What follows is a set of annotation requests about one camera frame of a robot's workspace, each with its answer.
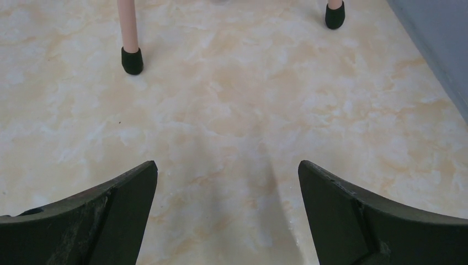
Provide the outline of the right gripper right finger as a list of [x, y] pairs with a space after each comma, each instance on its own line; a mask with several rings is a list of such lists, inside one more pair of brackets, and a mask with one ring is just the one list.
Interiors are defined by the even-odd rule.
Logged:
[[413, 208], [302, 161], [299, 182], [320, 264], [466, 264], [467, 220]]

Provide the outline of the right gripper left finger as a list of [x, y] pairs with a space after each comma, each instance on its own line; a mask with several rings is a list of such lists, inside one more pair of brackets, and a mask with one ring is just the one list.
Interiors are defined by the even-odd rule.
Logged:
[[157, 187], [147, 161], [57, 202], [1, 216], [2, 264], [135, 264]]

